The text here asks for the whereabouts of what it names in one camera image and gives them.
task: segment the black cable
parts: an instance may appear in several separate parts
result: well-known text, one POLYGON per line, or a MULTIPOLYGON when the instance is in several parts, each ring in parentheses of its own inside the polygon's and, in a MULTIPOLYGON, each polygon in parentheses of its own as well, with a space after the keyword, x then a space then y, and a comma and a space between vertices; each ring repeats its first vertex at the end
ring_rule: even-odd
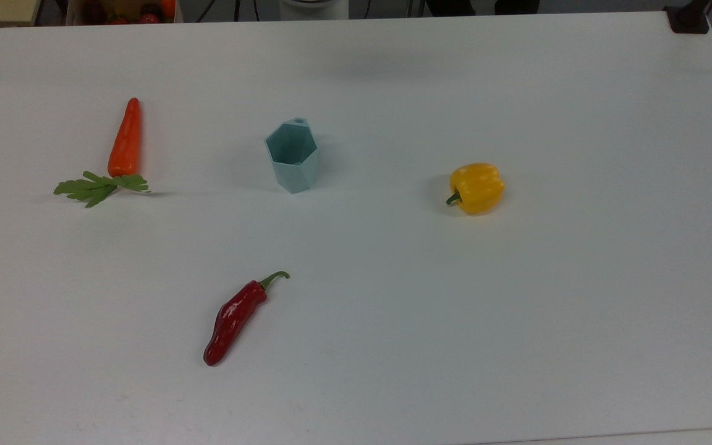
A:
POLYGON ((205 8, 205 11, 203 11, 203 15, 200 16, 200 18, 197 19, 197 23, 200 23, 203 18, 205 18, 205 14, 207 14, 208 11, 210 11, 210 6, 213 6, 213 3, 215 0, 210 0, 210 3, 208 3, 207 8, 205 8))

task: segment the bell pepper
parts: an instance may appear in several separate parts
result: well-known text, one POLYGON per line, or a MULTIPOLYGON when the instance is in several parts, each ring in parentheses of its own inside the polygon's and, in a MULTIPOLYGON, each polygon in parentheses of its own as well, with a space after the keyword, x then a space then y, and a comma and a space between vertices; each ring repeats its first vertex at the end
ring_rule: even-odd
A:
POLYGON ((467 214, 489 211, 502 200, 504 181, 496 166, 486 163, 468 164, 449 177, 452 196, 447 205, 457 205, 467 214))

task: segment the hexagonal cup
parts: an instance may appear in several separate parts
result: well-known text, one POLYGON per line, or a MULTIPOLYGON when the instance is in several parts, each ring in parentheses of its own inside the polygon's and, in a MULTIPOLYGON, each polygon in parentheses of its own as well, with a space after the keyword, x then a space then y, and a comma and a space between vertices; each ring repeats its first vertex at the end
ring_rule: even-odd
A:
POLYGON ((306 119, 289 119, 265 138, 265 145, 280 186, 290 193, 313 186, 320 152, 306 119))

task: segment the chili pepper stem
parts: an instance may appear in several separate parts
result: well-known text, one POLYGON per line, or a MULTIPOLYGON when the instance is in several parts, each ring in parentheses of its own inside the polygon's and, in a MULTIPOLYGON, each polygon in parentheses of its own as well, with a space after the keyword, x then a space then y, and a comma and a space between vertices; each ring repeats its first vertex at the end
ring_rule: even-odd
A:
POLYGON ((278 271, 277 273, 271 274, 263 281, 260 281, 260 285, 263 287, 263 289, 268 289, 268 285, 271 284, 271 281, 274 281, 274 278, 276 278, 277 276, 284 276, 285 278, 290 277, 289 273, 287 273, 286 271, 278 271))
POLYGON ((460 192, 455 190, 451 197, 447 200, 447 206, 451 206, 455 201, 460 200, 460 192))

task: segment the orange carrot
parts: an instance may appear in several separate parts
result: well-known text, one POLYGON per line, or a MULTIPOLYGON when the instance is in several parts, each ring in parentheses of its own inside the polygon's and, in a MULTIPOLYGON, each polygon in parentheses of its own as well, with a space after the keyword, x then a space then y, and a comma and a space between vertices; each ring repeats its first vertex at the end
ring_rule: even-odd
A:
POLYGON ((139 152, 142 150, 142 109, 139 99, 132 98, 125 108, 114 147, 109 155, 108 172, 111 177, 132 175, 139 171, 139 152))

